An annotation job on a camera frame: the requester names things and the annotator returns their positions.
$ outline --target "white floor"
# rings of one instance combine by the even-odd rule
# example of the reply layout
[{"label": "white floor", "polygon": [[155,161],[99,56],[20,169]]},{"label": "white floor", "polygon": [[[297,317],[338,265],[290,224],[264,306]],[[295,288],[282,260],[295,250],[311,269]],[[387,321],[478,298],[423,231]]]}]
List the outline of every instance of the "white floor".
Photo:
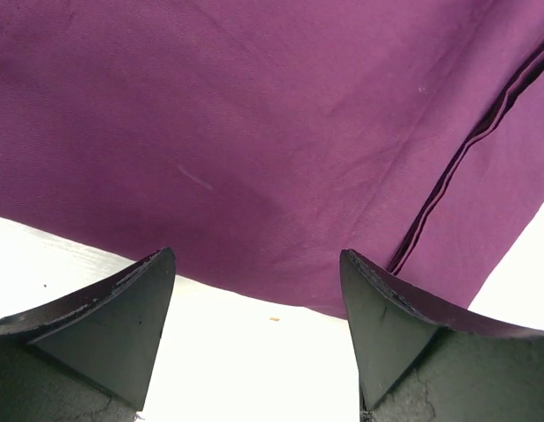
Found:
[{"label": "white floor", "polygon": [[[14,264],[15,255],[25,257],[23,265]],[[129,264],[0,218],[0,317],[50,302]],[[470,309],[544,329],[544,204]],[[357,422],[358,413],[346,321],[176,278],[141,418]]]}]

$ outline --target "purple fabric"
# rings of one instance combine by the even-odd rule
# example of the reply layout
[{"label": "purple fabric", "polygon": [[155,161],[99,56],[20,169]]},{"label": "purple fabric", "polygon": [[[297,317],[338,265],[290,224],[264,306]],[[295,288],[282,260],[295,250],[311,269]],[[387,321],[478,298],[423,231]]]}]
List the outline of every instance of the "purple fabric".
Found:
[{"label": "purple fabric", "polygon": [[469,298],[466,287],[482,285],[544,201],[544,72],[504,114],[505,102],[496,124],[473,139],[400,265],[404,279],[422,280],[447,300]]},{"label": "purple fabric", "polygon": [[[339,252],[388,265],[543,40],[544,0],[0,0],[0,215],[130,258],[171,246],[185,276],[341,316]],[[524,145],[523,109],[495,143]],[[405,278],[466,306],[543,191],[468,279],[440,267],[472,250],[435,231],[445,260],[414,251]]]}]

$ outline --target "purple cloth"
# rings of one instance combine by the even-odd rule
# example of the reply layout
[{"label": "purple cloth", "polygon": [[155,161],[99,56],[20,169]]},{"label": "purple cloth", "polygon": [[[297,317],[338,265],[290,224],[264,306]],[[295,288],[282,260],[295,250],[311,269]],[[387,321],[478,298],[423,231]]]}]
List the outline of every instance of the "purple cloth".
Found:
[{"label": "purple cloth", "polygon": [[[543,40],[544,0],[0,0],[0,215],[130,258],[171,246],[185,276],[342,316],[339,252],[388,265]],[[523,99],[403,268],[460,306],[544,199],[528,175],[515,223],[493,206],[528,125],[544,154],[544,94]],[[541,171],[528,154],[512,177]]]}]

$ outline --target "crease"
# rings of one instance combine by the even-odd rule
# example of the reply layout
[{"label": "crease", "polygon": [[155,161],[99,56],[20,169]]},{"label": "crease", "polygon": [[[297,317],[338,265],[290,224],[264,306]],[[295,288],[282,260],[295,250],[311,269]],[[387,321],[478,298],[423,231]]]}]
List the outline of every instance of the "crease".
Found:
[{"label": "crease", "polygon": [[438,94],[441,92],[442,88],[444,87],[445,83],[447,82],[448,78],[451,76],[451,74],[453,73],[453,69],[455,67],[455,64],[459,61],[459,59],[465,54],[465,51],[467,50],[467,48],[472,44],[473,42],[473,39],[475,38],[475,35],[477,34],[479,28],[481,27],[482,23],[485,21],[487,15],[489,14],[490,12],[490,9],[492,8],[492,5],[495,3],[496,0],[491,0],[490,3],[489,3],[489,6],[486,8],[486,10],[484,11],[484,13],[482,14],[481,16],[481,19],[478,21],[478,23],[476,24],[475,28],[473,29],[473,31],[471,32],[471,34],[468,36],[467,40],[465,41],[465,43],[463,44],[463,46],[461,47],[459,53],[456,55],[455,57],[455,60],[453,61],[453,64],[449,67],[449,70],[447,71],[446,75],[443,77],[443,79],[439,82],[438,84],[438,87],[436,88],[436,90],[433,92],[433,94],[431,95],[430,97],[430,100],[426,103],[426,105],[424,106],[424,108],[422,109],[422,112],[420,113],[420,115],[418,116],[416,122],[413,124],[411,130],[409,131],[409,133],[407,134],[406,138],[404,139],[403,142],[401,142],[401,144],[397,147],[397,152],[396,154],[393,156],[393,158],[391,159],[390,163],[388,164],[387,168],[385,169],[385,171],[382,173],[381,177],[380,177],[380,181],[377,183],[377,186],[374,188],[374,191],[373,193],[371,194],[371,196],[368,198],[368,200],[360,207],[360,211],[356,214],[356,216],[354,217],[354,221],[352,222],[352,224],[348,225],[347,227],[349,228],[348,230],[350,232],[353,232],[352,230],[352,227],[354,227],[359,218],[363,215],[365,209],[367,209],[367,207],[369,207],[369,204],[374,201],[377,196],[379,195],[379,192],[381,190],[381,187],[383,186],[384,182],[387,180],[387,177],[388,177],[388,174],[390,173],[390,171],[393,169],[394,165],[395,165],[395,162],[397,160],[397,158],[402,154],[403,150],[404,150],[404,147],[406,144],[408,144],[408,142],[410,141],[410,138],[412,137],[412,135],[414,135],[414,133],[416,132],[418,126],[420,125],[420,123],[424,120],[427,112],[432,108],[432,104],[435,100],[435,98],[438,96]]},{"label": "crease", "polygon": [[438,185],[441,183],[441,186],[438,188],[437,193],[435,196],[432,197],[432,193],[430,193],[430,196],[426,200],[426,203],[423,205],[423,208],[420,210],[420,213],[417,216],[417,219],[413,222],[411,227],[414,227],[417,224],[416,229],[411,234],[410,242],[405,245],[405,250],[401,251],[402,246],[399,247],[399,250],[395,254],[395,256],[391,259],[391,263],[389,265],[390,270],[393,274],[397,275],[404,267],[404,264],[414,251],[414,249],[417,246],[417,243],[419,242],[419,239],[422,235],[422,231],[424,230],[425,224],[427,223],[428,217],[433,212],[435,207],[439,204],[439,202],[443,199],[443,197],[446,194],[447,189],[451,185],[453,181],[453,175],[457,170],[459,169],[459,166],[461,165],[461,162],[467,155],[467,153],[476,146],[480,141],[485,140],[488,136],[490,136],[500,125],[505,115],[508,113],[510,108],[515,104],[517,101],[517,98],[523,91],[526,90],[526,88],[523,88],[520,90],[520,87],[523,86],[523,81],[527,77],[528,74],[531,74],[535,67],[539,67],[540,58],[544,57],[544,48],[538,53],[535,57],[530,58],[530,62],[527,64],[526,67],[524,67],[519,74],[515,75],[513,79],[509,82],[508,85],[506,85],[506,88],[504,89],[504,93],[501,94],[501,96],[495,101],[499,102],[499,107],[496,109],[496,111],[493,113],[493,117],[490,118],[487,125],[482,125],[482,123],[479,123],[475,126],[475,129],[472,133],[475,133],[474,135],[468,136],[467,140],[462,143],[462,145],[459,147],[455,155],[453,156],[451,162],[448,165],[448,168],[444,171],[442,175],[441,182],[438,181],[436,185],[434,186],[434,189],[438,188]]},{"label": "crease", "polygon": [[422,396],[424,399],[424,404],[426,405],[426,407],[428,408],[428,412],[430,413],[430,418],[426,422],[435,421],[437,420],[436,408],[430,399],[430,392],[428,391],[428,381],[420,378],[420,374],[416,369],[414,370],[414,372],[416,374],[418,382],[422,386]]}]

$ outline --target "white surface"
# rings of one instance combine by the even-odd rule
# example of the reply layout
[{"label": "white surface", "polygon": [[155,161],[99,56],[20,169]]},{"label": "white surface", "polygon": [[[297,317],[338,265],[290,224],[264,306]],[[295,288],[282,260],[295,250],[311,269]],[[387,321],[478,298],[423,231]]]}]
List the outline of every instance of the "white surface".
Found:
[{"label": "white surface", "polygon": [[469,309],[544,330],[544,203],[490,274]]},{"label": "white surface", "polygon": [[[26,260],[14,264],[20,255]],[[0,219],[0,317],[50,302],[130,263]],[[358,375],[347,322],[177,277],[141,417],[357,422]]]}]

